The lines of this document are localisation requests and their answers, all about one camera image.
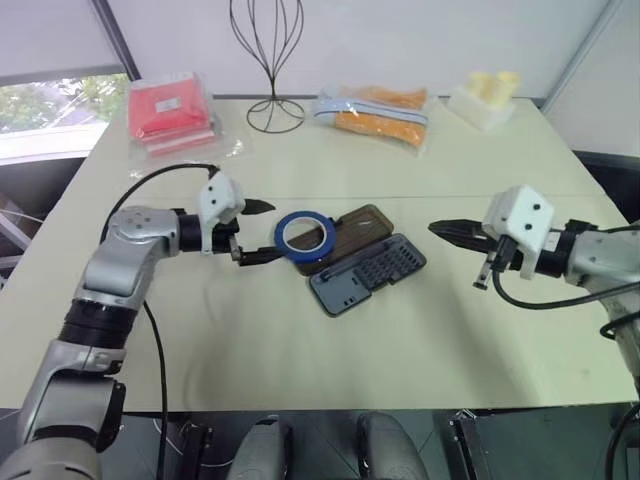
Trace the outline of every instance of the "label on bag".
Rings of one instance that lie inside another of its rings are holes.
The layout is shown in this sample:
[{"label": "label on bag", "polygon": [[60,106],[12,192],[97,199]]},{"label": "label on bag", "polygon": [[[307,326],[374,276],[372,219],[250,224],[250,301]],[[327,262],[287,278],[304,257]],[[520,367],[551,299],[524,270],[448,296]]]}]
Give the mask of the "label on bag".
[{"label": "label on bag", "polygon": [[174,97],[168,100],[162,100],[161,102],[156,102],[156,113],[175,110],[176,108],[180,108],[181,106],[182,106],[182,101],[180,100],[180,97]]}]

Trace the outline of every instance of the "white wall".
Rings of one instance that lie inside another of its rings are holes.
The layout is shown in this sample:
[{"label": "white wall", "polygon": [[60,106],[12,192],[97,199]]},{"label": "white wall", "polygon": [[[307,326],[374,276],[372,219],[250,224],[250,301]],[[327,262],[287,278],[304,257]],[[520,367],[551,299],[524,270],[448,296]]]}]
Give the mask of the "white wall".
[{"label": "white wall", "polygon": [[640,157],[640,0],[625,0],[547,117],[574,150]]},{"label": "white wall", "polygon": [[0,1],[3,77],[118,65],[88,0]]},{"label": "white wall", "polygon": [[[239,9],[244,0],[234,0]],[[273,0],[257,0],[264,13]],[[290,5],[292,0],[285,0]],[[304,0],[305,31],[282,93],[324,85],[426,85],[446,94],[471,70],[522,73],[544,97],[606,0]],[[266,93],[231,32],[228,0],[110,0],[143,76],[197,70],[215,93]]]}]

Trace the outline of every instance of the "brown phone case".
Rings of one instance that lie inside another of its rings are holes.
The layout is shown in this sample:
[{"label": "brown phone case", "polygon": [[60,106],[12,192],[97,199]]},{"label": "brown phone case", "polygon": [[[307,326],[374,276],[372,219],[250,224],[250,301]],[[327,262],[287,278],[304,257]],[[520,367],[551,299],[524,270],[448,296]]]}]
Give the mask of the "brown phone case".
[{"label": "brown phone case", "polygon": [[[305,276],[348,257],[361,248],[387,238],[393,233],[393,223],[375,205],[365,205],[334,221],[336,246],[329,255],[313,263],[300,263],[296,267]],[[289,240],[289,244],[301,250],[309,250],[322,241],[322,230],[314,228]]]}]

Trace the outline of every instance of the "orange item in plastic bag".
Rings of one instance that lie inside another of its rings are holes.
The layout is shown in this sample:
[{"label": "orange item in plastic bag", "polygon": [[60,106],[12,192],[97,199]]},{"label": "orange item in plastic bag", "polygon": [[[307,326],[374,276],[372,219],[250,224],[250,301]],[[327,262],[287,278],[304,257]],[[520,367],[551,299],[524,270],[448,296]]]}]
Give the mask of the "orange item in plastic bag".
[{"label": "orange item in plastic bag", "polygon": [[356,133],[396,138],[414,147],[422,145],[427,135],[423,125],[366,113],[337,113],[335,126]]},{"label": "orange item in plastic bag", "polygon": [[414,92],[394,92],[382,87],[363,87],[355,90],[344,90],[341,93],[345,97],[355,97],[370,102],[416,110],[421,109],[427,103],[426,88],[421,88]]}]

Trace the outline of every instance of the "tree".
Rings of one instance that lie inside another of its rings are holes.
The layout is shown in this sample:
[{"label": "tree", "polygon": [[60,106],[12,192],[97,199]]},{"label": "tree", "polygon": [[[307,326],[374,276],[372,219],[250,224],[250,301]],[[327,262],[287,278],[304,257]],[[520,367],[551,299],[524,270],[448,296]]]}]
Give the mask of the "tree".
[{"label": "tree", "polygon": [[56,118],[58,105],[37,84],[0,88],[0,133],[42,128]]},{"label": "tree", "polygon": [[56,86],[70,101],[75,101],[79,108],[91,110],[101,120],[108,122],[122,104],[128,83],[127,76],[118,73],[65,79],[57,82]]},{"label": "tree", "polygon": [[127,83],[115,74],[0,87],[0,133],[84,123],[93,114],[108,122]]}]

